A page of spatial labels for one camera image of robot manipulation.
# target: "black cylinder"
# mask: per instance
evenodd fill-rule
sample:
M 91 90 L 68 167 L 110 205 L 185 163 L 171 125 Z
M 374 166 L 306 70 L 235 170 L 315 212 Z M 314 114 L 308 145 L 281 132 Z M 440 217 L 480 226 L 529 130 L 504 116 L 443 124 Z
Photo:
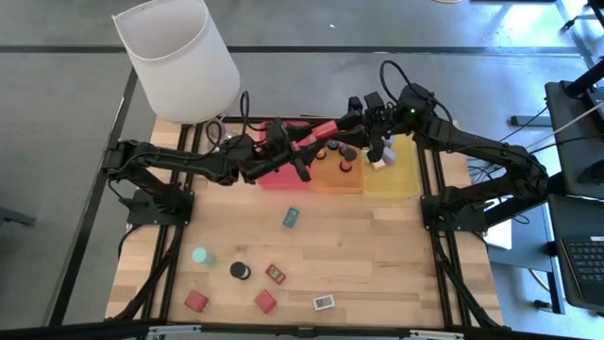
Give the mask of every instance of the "black cylinder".
M 596 83 L 604 77 L 604 59 L 601 60 L 596 66 L 587 70 L 583 75 L 577 78 L 577 80 L 570 83 L 564 88 L 564 92 L 569 96 L 576 97 L 580 94 L 585 93 L 589 88 L 596 85 Z
M 239 280 L 247 280 L 252 275 L 252 270 L 238 261 L 230 266 L 230 275 Z

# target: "yellow tray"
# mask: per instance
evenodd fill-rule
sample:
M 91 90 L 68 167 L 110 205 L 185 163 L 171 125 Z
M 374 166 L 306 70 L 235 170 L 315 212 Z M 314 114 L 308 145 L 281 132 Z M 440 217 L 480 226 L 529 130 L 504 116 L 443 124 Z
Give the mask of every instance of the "yellow tray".
M 392 150 L 396 153 L 393 166 L 374 170 L 363 157 L 364 193 L 374 198 L 405 198 L 419 192 L 414 144 L 410 136 L 394 136 Z

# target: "lamp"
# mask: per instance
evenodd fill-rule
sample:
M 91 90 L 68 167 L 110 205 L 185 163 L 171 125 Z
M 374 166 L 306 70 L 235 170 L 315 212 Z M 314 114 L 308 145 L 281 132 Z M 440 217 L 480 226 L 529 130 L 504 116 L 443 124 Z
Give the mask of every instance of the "lamp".
M 113 21 L 158 116 L 199 123 L 236 97 L 239 71 L 202 0 L 154 0 Z

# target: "desk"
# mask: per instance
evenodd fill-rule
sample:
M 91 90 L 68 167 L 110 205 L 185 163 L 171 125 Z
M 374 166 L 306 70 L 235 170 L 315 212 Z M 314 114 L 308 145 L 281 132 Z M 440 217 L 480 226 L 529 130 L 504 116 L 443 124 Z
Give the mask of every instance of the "desk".
M 238 131 L 241 126 L 228 129 Z M 179 132 L 179 125 L 159 119 L 151 143 L 176 147 Z M 447 185 L 470 183 L 463 155 L 443 154 L 442 160 Z M 152 171 L 164 181 L 170 175 L 167 171 Z M 430 182 L 436 193 L 434 177 Z M 265 191 L 242 181 L 222 187 L 202 177 L 195 177 L 193 190 L 193 218 L 184 231 L 170 321 L 443 326 L 433 255 L 418 196 L 375 199 L 361 194 Z M 290 206 L 300 210 L 294 229 L 281 225 Z M 107 316 L 121 312 L 146 280 L 157 235 L 157 227 L 143 227 L 126 240 Z M 471 233 L 456 235 L 464 281 L 491 318 L 501 322 L 485 245 Z M 213 252 L 216 265 L 207 268 L 194 263 L 191 254 L 196 247 Z M 249 280 L 230 277 L 228 268 L 234 261 L 251 267 Z M 269 264 L 275 264 L 287 275 L 282 285 L 276 285 L 263 273 Z M 157 289 L 152 315 L 158 314 L 162 282 Z M 210 298 L 210 306 L 202 314 L 183 304 L 192 289 Z M 271 314 L 264 314 L 254 304 L 254 297 L 262 289 L 277 300 L 277 309 Z M 315 312 L 311 298 L 326 294 L 334 295 L 336 308 Z M 449 295 L 453 315 L 459 322 L 451 284 Z

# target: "wooden table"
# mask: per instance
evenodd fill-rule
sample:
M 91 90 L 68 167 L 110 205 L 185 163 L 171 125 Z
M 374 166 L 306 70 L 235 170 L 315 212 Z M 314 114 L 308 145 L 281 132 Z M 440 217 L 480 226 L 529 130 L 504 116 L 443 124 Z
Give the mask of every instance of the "wooden table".
M 229 129 L 238 131 L 240 127 Z M 179 125 L 159 119 L 151 143 L 176 148 L 179 132 Z M 442 154 L 442 160 L 447 185 L 470 183 L 463 155 Z M 437 193 L 430 161 L 428 157 L 432 192 Z M 168 181 L 168 171 L 153 172 Z M 343 327 L 443 326 L 432 250 L 418 196 L 375 199 L 362 194 L 265 191 L 242 181 L 222 187 L 199 176 L 194 179 L 193 190 L 193 219 L 184 231 L 169 320 Z M 300 210 L 295 229 L 281 225 L 291 206 Z M 107 316 L 122 311 L 146 280 L 157 235 L 157 227 L 145 227 L 125 242 Z M 471 233 L 458 232 L 456 236 L 467 286 L 487 313 L 501 322 L 485 245 Z M 216 265 L 207 268 L 194 263 L 192 252 L 196 247 L 213 252 Z M 251 267 L 249 280 L 236 280 L 229 275 L 234 261 Z M 287 279 L 283 284 L 277 285 L 264 274 L 269 264 L 285 272 Z M 210 306 L 202 314 L 183 304 L 192 289 L 210 298 Z M 277 309 L 270 314 L 264 314 L 254 303 L 254 297 L 263 289 L 277 300 Z M 152 315 L 159 313 L 162 291 L 160 282 Z M 336 307 L 315 312 L 311 299 L 328 294 L 334 295 Z M 460 322 L 455 290 L 450 283 L 449 295 L 454 318 Z

